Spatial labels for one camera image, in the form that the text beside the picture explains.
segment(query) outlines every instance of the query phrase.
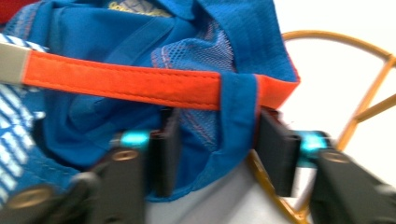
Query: blue strap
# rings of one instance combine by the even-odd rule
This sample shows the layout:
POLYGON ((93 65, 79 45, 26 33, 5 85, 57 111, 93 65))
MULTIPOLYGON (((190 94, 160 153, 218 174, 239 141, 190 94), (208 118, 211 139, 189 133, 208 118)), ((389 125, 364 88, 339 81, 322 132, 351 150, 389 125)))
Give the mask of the blue strap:
POLYGON ((272 0, 197 0, 224 29, 239 73, 296 81, 272 0))
POLYGON ((252 148, 256 95, 257 82, 253 75, 221 74, 220 146, 210 155, 206 168, 195 181, 194 189, 226 175, 252 148))

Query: reflective blue fabric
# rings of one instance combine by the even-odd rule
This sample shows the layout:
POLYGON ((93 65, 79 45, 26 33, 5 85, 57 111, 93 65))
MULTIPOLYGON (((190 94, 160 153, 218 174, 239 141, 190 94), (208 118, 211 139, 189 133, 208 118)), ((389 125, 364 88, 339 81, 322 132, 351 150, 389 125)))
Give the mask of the reflective blue fabric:
POLYGON ((43 91, 0 84, 0 205, 28 186, 65 190, 78 171, 48 158, 35 144, 33 122, 44 116, 43 91))
MULTIPOLYGON (((272 1, 158 0, 155 5, 172 17, 132 13, 127 4, 132 1, 141 2, 43 1, 23 9, 6 31, 71 58, 221 73, 220 111, 181 112, 183 149, 174 194, 170 198, 148 195, 153 202, 172 201, 226 175, 247 155, 257 94, 252 74, 287 81, 295 75, 272 1)), ((33 104, 22 103, 29 111, 46 114, 40 146, 56 160, 36 146, 27 154, 30 158, 37 154, 41 163, 65 172, 25 172, 17 181, 18 189, 37 182, 29 182, 29 174, 64 189, 75 168, 90 167, 104 156, 114 133, 160 127, 161 105, 50 90, 26 92, 23 97, 33 94, 33 104)), ((23 169, 33 165, 27 163, 23 169)))

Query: orange strap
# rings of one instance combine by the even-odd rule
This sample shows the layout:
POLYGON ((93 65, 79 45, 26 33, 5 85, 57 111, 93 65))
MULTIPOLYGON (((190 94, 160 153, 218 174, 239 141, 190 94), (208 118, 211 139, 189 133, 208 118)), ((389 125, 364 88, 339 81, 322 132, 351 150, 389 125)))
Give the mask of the orange strap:
MULTIPOLYGON (((259 105, 278 108, 297 87, 256 75, 259 105)), ((180 108, 219 110, 220 75, 208 71, 185 71, 95 63, 31 51, 21 83, 180 108)))

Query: blue nylon fabric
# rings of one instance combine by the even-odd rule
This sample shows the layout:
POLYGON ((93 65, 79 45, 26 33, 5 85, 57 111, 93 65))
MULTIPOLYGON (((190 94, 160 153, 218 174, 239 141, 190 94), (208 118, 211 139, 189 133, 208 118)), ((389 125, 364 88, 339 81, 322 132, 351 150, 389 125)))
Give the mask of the blue nylon fabric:
MULTIPOLYGON (((37 11, 17 18, 12 29, 8 27, 11 33, 22 29, 24 38, 71 58, 221 72, 220 112, 182 111, 183 150, 177 189, 165 199, 150 193, 148 200, 152 202, 175 200, 230 172, 245 158, 252 144, 257 83, 251 74, 263 73, 288 81, 294 75, 271 1, 159 0, 159 3, 175 17, 153 18, 99 8, 105 5, 99 0, 54 0, 34 5, 37 11), (200 5, 219 25, 211 22, 200 5), (136 42, 142 48, 134 46, 137 36, 147 38, 136 42), (167 49, 179 47, 185 51, 176 50, 172 57, 163 57, 168 56, 167 49)), ((46 112, 43 134, 47 148, 77 168, 89 167, 99 160, 119 130, 160 127, 160 105, 49 90, 35 94, 38 96, 35 105, 27 101, 23 104, 46 112)), ((70 174, 77 171, 46 158, 38 147, 34 151, 32 156, 38 153, 42 163, 67 172, 35 170, 30 166, 39 166, 29 160, 24 169, 33 172, 23 173, 18 189, 36 182, 66 188, 70 174), (29 182, 29 174, 38 176, 37 181, 29 182)))
POLYGON ((283 46, 273 1, 197 1, 226 32, 239 73, 296 81, 283 46))

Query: orange wire frame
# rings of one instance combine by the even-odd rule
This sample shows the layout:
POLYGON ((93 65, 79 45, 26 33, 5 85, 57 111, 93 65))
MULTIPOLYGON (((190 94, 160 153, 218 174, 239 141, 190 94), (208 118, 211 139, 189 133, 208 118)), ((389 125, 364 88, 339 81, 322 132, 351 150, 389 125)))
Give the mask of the orange wire frame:
MULTIPOLYGON (((374 46, 370 43, 364 42, 357 38, 348 36, 348 35, 341 35, 333 32, 326 32, 326 31, 315 31, 315 30, 303 30, 303 31, 295 31, 283 34, 283 38, 285 41, 290 41, 294 39, 301 39, 301 38, 315 38, 315 39, 326 39, 335 42, 340 42, 344 44, 348 44, 352 47, 363 49, 368 51, 375 56, 384 60, 384 65, 380 70, 379 74, 377 75, 375 81, 366 92, 365 96, 361 100, 358 108, 356 109, 355 113, 353 114, 352 118, 346 125, 345 129, 341 133, 341 136, 337 143, 337 150, 344 151, 349 140, 351 139, 352 135, 356 131, 358 124, 372 118, 375 115, 378 115, 385 110, 393 107, 396 105, 396 94, 393 94, 389 98, 383 100, 382 102, 370 106, 370 103, 373 101, 377 91, 379 90, 380 86, 384 82, 385 78, 387 77, 388 73, 393 67, 396 67, 396 57, 393 56, 391 53, 374 46)), ((281 211, 283 215, 285 215, 292 223, 296 224, 308 224, 307 216, 309 215, 309 195, 306 196, 303 205, 300 208, 293 208, 290 206, 286 200, 276 195, 273 185, 268 177, 268 174, 265 172, 264 168, 262 167, 262 163, 258 158, 257 154, 254 150, 251 150, 249 155, 247 156, 247 163, 252 170, 253 174, 255 175, 256 179, 258 180, 259 184, 266 192, 266 194, 270 197, 270 199, 274 202, 277 208, 281 211)))

